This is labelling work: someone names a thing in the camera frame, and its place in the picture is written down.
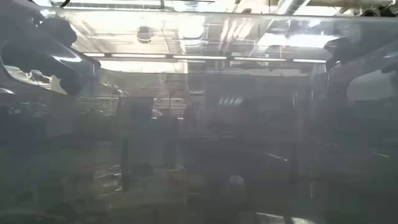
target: fluorescent light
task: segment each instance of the fluorescent light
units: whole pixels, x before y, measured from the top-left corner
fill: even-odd
[[[293,62],[304,62],[304,63],[326,63],[326,60],[293,59]]]
[[[225,56],[173,55],[175,59],[226,60]]]
[[[250,62],[286,62],[284,58],[254,58],[254,57],[234,57],[234,60]]]
[[[166,55],[151,54],[111,54],[112,57],[131,57],[131,58],[166,58]]]
[[[89,57],[105,57],[104,53],[85,53],[85,55]]]

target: ceiling light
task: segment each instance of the ceiling light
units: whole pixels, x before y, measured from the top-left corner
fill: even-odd
[[[293,59],[293,62],[305,62],[305,63],[326,63],[326,60]]]
[[[85,55],[89,57],[105,57],[104,53],[85,53]]]
[[[284,58],[254,58],[254,57],[234,57],[234,60],[250,62],[286,62]]]
[[[225,56],[173,55],[175,59],[226,60]]]
[[[166,55],[151,54],[111,54],[112,57],[129,57],[129,58],[166,58]]]

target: ductwork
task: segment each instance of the ductwork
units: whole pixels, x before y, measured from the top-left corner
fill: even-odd
[[[306,6],[310,0],[280,0],[278,3],[277,14],[291,16],[300,9]]]

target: transparent plastic enclosure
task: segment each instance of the transparent plastic enclosure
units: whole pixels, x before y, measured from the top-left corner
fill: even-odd
[[[393,223],[397,25],[0,2],[0,222]]]

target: ceiling pipe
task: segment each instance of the ceiling pipe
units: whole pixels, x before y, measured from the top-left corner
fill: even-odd
[[[298,9],[306,6],[309,2],[310,0],[280,0],[276,13],[286,16],[294,15]]]

